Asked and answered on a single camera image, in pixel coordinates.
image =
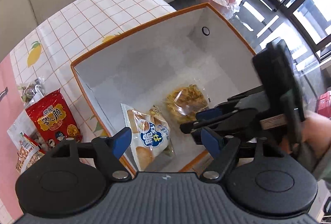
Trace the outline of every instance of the red object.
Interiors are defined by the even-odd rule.
[[[72,137],[77,142],[82,135],[60,90],[56,90],[26,109],[26,113],[37,127],[50,148],[63,139]]]
[[[27,139],[27,140],[28,140],[31,144],[33,144],[34,146],[39,147],[39,151],[40,151],[41,153],[46,154],[46,152],[45,152],[44,150],[42,150],[42,149],[40,148],[40,146],[39,146],[39,145],[38,145],[33,139],[31,139],[29,136],[27,136],[26,134],[24,134],[23,137],[24,137],[25,139]]]
[[[317,113],[327,118],[331,118],[331,91],[320,96]]]

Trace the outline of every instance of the red snack bag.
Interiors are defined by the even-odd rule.
[[[82,140],[80,130],[60,89],[31,105],[26,109],[26,113],[50,148],[68,137],[75,138],[77,142]]]

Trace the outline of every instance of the human hand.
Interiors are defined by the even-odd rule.
[[[305,117],[306,120],[302,123],[302,142],[307,142],[316,158],[320,159],[331,145],[331,120],[311,111],[307,111]],[[283,138],[279,146],[291,153],[287,137]]]

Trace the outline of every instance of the cartoon character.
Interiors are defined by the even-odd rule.
[[[62,141],[64,139],[64,134],[58,131],[57,133],[55,133],[55,138],[59,141]]]
[[[47,143],[48,143],[48,145],[49,145],[51,148],[55,147],[55,142],[54,142],[53,139],[49,139],[49,140],[47,141]]]

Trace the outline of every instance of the dried food bag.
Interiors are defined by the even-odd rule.
[[[19,89],[21,91],[21,99],[25,108],[37,93],[41,93],[42,96],[45,96],[46,94],[44,88],[44,79],[42,77],[38,77],[33,82],[20,84]]]
[[[156,106],[143,114],[132,107],[121,104],[125,126],[132,130],[131,150],[139,171],[146,167],[169,145],[170,129]]]
[[[75,138],[77,142],[82,140],[80,130],[59,89],[28,107],[26,113],[50,148],[68,137]]]
[[[164,100],[170,114],[179,124],[196,120],[197,112],[208,109],[208,104],[197,85],[178,87]]]
[[[21,174],[36,161],[40,160],[44,152],[26,134],[22,136],[19,143],[21,147],[17,153],[19,157],[16,170]]]

